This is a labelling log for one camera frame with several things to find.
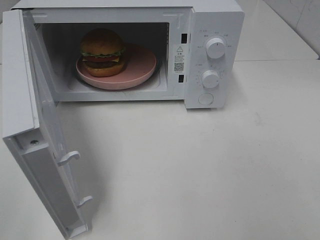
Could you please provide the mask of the round white door button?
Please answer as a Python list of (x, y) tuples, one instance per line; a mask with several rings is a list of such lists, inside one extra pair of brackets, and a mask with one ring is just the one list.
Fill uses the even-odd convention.
[(214, 102), (214, 96), (210, 93), (203, 93), (199, 96), (198, 102), (204, 106), (211, 105)]

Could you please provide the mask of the pink round plate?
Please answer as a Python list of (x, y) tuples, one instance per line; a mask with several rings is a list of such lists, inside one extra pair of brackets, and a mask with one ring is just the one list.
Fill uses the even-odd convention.
[(155, 54), (137, 44), (127, 43), (125, 47), (117, 62), (102, 62), (100, 67), (80, 57), (75, 65), (80, 79), (104, 90), (125, 90), (144, 83), (156, 69)]

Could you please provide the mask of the burger with lettuce and tomato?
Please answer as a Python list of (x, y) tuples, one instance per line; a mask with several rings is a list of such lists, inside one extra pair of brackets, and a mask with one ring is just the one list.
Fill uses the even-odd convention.
[(97, 28), (83, 36), (80, 43), (82, 63), (94, 77), (110, 77), (125, 65), (126, 47), (121, 37), (106, 28)]

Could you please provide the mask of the white microwave door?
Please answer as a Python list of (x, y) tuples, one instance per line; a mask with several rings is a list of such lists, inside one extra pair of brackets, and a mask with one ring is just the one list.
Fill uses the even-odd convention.
[(88, 230), (48, 81), (52, 69), (41, 27), (28, 10), (2, 17), (2, 138), (57, 228), (67, 240)]

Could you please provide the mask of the white warning label sticker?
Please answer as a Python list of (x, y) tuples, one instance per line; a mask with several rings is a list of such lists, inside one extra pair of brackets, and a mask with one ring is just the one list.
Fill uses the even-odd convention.
[(183, 44), (175, 44), (173, 47), (172, 62), (173, 72), (183, 74), (185, 72), (186, 50)]

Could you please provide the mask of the lower white microwave knob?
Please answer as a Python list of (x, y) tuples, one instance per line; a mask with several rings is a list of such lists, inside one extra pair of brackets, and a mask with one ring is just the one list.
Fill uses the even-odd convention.
[(220, 76), (214, 70), (207, 70), (201, 77), (202, 85), (207, 89), (215, 88), (220, 83)]

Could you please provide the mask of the white microwave knob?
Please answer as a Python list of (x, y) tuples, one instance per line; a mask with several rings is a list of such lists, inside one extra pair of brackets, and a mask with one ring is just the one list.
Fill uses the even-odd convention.
[(220, 83), (220, 76), (214, 70), (207, 70), (201, 77), (202, 85), (207, 89), (215, 88)]
[(208, 39), (204, 46), (209, 58), (218, 59), (225, 54), (226, 41), (220, 36), (214, 36)]

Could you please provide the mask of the white microwave oven body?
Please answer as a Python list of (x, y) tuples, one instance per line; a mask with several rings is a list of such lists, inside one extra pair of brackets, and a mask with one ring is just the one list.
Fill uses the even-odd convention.
[[(55, 102), (182, 100), (188, 109), (221, 108), (235, 60), (244, 12), (234, 0), (21, 0), (11, 10), (30, 11), (41, 27), (52, 77), (48, 86)], [(80, 40), (88, 31), (107, 28), (130, 44), (153, 51), (162, 62), (160, 87), (149, 91), (74, 91), (68, 81), (75, 77)], [(212, 37), (226, 42), (225, 54), (207, 56), (205, 43)], [(186, 50), (184, 73), (173, 72), (173, 47)], [(216, 71), (215, 88), (205, 88), (202, 74)], [(198, 102), (213, 95), (211, 105)]]

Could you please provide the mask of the glass microwave turntable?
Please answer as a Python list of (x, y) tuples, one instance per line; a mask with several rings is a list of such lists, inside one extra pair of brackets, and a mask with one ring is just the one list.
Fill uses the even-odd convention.
[[(163, 62), (156, 64), (156, 68), (152, 76), (144, 83), (125, 89), (124, 91), (151, 91), (155, 90), (162, 84), (161, 73), (162, 73)], [(67, 87), (72, 91), (105, 91), (105, 89), (97, 88), (89, 85), (83, 81), (76, 70), (73, 71), (74, 78), (68, 81)]]

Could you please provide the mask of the upper white microwave knob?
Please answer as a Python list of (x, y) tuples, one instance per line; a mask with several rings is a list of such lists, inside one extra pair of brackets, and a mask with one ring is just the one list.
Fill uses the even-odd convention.
[(218, 59), (225, 54), (226, 41), (220, 36), (214, 36), (208, 39), (204, 46), (209, 58)]

